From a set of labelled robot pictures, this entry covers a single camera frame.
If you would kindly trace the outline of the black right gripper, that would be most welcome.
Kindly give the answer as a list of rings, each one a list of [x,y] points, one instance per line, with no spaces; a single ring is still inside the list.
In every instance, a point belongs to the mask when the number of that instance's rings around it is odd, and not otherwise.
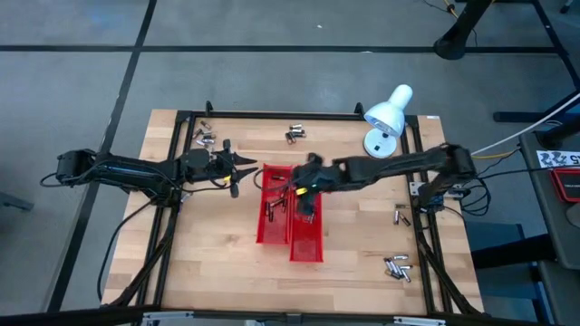
[[[292,178],[295,179],[294,188],[306,187],[308,192],[318,193],[330,191],[335,187],[335,170],[323,165],[324,159],[310,152],[303,165],[295,166]],[[301,195],[296,198],[296,212],[301,216],[313,218],[316,210],[316,195]]]

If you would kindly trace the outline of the red plastic parts bin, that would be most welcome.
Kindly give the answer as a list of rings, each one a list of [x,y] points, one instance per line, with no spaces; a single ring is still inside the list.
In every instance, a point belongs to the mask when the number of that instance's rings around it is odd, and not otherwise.
[[[315,220],[312,224],[305,222],[307,216],[301,216],[296,212],[296,198],[292,195],[290,210],[290,260],[302,263],[321,263],[324,260],[323,246],[323,209],[322,195],[320,193],[306,193],[316,195]]]
[[[263,187],[277,187],[286,182],[288,177],[292,176],[292,168],[284,166],[273,166],[265,164],[263,166],[265,173],[260,175]],[[273,180],[272,176],[285,177],[284,181]],[[265,214],[265,202],[273,202],[279,198],[287,198],[287,211],[282,212],[282,205],[271,207],[274,212],[274,221],[268,222]],[[277,191],[261,191],[260,211],[258,216],[256,241],[259,244],[268,245],[287,245],[289,243],[290,223],[289,223],[290,195],[289,188]]]

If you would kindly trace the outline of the white fiducial marker sheet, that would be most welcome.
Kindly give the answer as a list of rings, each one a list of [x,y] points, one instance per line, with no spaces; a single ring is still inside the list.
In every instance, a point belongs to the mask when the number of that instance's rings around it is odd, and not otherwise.
[[[580,168],[580,151],[537,150],[536,156],[541,168]]]

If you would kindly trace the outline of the black floor stand bar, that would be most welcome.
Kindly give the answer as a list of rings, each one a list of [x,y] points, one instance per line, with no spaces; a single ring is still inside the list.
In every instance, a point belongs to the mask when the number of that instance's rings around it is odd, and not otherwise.
[[[496,111],[495,122],[533,123],[549,116],[550,120],[566,121],[580,116],[580,91],[573,91],[545,111]]]

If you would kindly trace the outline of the red and black device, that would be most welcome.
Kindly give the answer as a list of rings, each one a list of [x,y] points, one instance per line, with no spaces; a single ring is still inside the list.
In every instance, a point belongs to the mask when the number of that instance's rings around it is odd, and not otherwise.
[[[560,201],[580,203],[580,168],[556,168],[550,177]]]

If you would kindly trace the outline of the white desk lamp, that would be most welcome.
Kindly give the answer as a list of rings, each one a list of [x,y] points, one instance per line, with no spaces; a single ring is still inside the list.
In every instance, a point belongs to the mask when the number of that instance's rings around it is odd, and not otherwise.
[[[413,95],[411,86],[398,85],[387,101],[367,110],[363,117],[372,126],[363,139],[363,148],[373,158],[388,158],[397,148],[405,130],[404,110]]]

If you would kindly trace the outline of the grey metal leg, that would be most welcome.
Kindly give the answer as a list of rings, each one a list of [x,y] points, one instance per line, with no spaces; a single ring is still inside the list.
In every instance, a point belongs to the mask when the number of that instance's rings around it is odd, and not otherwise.
[[[0,191],[0,206],[13,207],[25,212],[34,208],[34,204]]]

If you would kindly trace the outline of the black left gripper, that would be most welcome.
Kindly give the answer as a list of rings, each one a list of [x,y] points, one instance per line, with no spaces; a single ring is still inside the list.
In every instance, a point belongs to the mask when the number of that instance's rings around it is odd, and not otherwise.
[[[213,151],[211,153],[211,177],[224,177],[230,175],[229,190],[232,198],[239,196],[238,183],[246,176],[257,171],[257,168],[234,169],[234,165],[250,165],[255,164],[256,160],[251,158],[243,158],[239,156],[233,149],[230,139],[224,140],[224,151]]]

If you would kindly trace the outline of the black curved stand leg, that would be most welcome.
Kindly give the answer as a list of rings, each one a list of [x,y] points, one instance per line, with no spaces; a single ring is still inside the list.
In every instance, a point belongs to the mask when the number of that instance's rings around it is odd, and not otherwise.
[[[456,22],[433,44],[433,50],[442,59],[458,60],[466,52],[471,32],[495,0],[460,0],[465,3],[460,14],[455,13],[454,4],[450,1],[443,0],[446,10],[456,18]]]

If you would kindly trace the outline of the dark grey side desk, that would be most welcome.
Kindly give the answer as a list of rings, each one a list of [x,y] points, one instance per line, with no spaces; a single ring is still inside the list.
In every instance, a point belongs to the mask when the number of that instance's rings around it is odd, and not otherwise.
[[[559,200],[550,172],[541,168],[537,150],[580,151],[580,135],[563,139],[557,149],[547,149],[537,133],[519,138],[523,158],[546,225],[550,255],[538,261],[541,282],[549,307],[558,324],[580,326],[580,203]]]

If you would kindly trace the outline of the black aluminium table frame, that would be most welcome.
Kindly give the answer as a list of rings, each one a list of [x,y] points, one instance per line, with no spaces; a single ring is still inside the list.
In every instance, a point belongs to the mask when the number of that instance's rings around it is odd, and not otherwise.
[[[217,130],[220,144],[231,139],[239,155],[258,160],[260,167],[304,164],[309,152],[325,157],[325,164],[335,157],[362,155],[362,138],[371,128],[354,113],[192,112],[198,114],[196,129],[198,120],[205,120]],[[286,144],[282,132],[300,122],[307,138]],[[429,281],[422,281],[424,261],[413,228],[392,224],[395,205],[409,205],[408,182],[405,176],[392,177],[357,192],[324,195],[323,263],[290,262],[288,245],[256,243],[260,191],[251,176],[240,183],[237,199],[226,191],[194,194],[176,219],[162,294],[155,296],[160,275],[156,265],[144,302],[163,312],[193,313],[191,317],[304,324],[390,323],[393,316],[467,319],[477,316],[475,312],[488,317],[481,312],[465,226],[453,212],[418,218],[424,225],[436,221],[438,233],[432,238],[443,239],[440,249],[433,249],[444,259],[456,287],[467,292],[465,301],[473,312],[460,314],[456,303],[443,308],[432,268],[428,267]],[[116,299],[143,265],[154,214],[150,206],[121,230],[104,302]],[[406,264],[414,265],[411,283],[384,274],[382,258],[390,254],[410,256]]]

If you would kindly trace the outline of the silver aluminium bracket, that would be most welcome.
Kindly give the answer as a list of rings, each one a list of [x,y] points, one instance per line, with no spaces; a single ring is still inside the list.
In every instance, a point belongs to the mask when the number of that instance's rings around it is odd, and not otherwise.
[[[142,315],[141,322],[144,326],[160,326],[163,321],[193,319],[194,316],[193,311],[146,312]]]
[[[403,326],[447,326],[444,320],[409,316],[394,316],[393,323]]]

